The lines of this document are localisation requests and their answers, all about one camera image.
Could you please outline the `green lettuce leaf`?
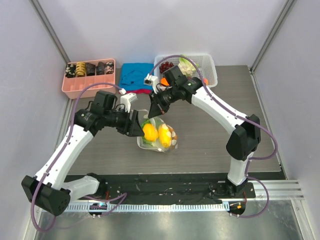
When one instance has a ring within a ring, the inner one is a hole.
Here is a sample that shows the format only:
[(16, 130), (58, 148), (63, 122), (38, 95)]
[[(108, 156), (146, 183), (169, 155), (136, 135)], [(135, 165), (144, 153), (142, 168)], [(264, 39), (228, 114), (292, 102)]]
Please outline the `green lettuce leaf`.
[(150, 121), (145, 121), (142, 126), (144, 136), (142, 137), (145, 145), (153, 146), (155, 141), (158, 139), (158, 131)]

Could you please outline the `yellow lemon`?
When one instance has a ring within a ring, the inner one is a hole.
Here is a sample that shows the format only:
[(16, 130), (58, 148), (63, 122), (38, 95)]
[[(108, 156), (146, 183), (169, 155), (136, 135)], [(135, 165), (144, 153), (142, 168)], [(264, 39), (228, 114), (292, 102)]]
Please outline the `yellow lemon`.
[(151, 123), (146, 123), (142, 130), (147, 141), (155, 142), (158, 139), (158, 131)]

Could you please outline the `clear zip top bag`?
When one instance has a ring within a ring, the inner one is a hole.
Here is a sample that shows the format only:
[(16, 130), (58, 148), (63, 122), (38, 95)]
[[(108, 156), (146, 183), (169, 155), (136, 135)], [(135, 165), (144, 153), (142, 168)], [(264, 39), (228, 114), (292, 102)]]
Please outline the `clear zip top bag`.
[(160, 117), (148, 117), (149, 111), (138, 110), (139, 123), (144, 136), (137, 137), (139, 148), (148, 151), (165, 153), (178, 148), (178, 135), (173, 127)]

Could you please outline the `yellow mango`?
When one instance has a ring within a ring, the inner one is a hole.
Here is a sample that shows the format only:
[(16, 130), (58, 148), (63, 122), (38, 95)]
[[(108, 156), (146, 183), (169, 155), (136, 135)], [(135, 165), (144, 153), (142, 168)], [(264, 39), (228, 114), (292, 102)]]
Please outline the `yellow mango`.
[(172, 133), (166, 124), (162, 124), (158, 128), (158, 139), (164, 148), (169, 148), (172, 144)]

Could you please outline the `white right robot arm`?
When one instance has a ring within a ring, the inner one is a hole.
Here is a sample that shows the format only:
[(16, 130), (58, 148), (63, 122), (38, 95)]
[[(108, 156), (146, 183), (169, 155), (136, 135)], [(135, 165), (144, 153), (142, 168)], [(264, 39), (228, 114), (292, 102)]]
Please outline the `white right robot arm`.
[(225, 191), (233, 198), (243, 193), (248, 178), (246, 167), (261, 141), (258, 128), (260, 119), (256, 115), (245, 114), (230, 107), (218, 98), (197, 77), (186, 77), (174, 66), (165, 71), (168, 86), (160, 88), (158, 77), (148, 74), (144, 84), (152, 86), (149, 94), (150, 109), (148, 118), (158, 117), (168, 112), (170, 105), (176, 101), (187, 101), (214, 118), (230, 135), (226, 150), (231, 156), (230, 169), (225, 181)]

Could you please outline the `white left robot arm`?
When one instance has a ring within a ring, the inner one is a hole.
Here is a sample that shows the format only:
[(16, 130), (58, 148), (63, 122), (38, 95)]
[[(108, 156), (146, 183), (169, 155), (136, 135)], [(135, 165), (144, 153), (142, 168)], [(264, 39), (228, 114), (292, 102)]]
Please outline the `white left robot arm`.
[(97, 200), (106, 197), (107, 181), (97, 174), (88, 173), (70, 182), (65, 182), (65, 179), (82, 150), (103, 128), (116, 128), (118, 133), (128, 137), (144, 136), (139, 123), (139, 112), (130, 109), (137, 95), (122, 95), (119, 109), (114, 107), (117, 99), (115, 94), (100, 90), (90, 109), (80, 109), (75, 113), (64, 140), (48, 162), (34, 176), (27, 175), (21, 182), (31, 203), (59, 216), (70, 202), (82, 197), (90, 196)]

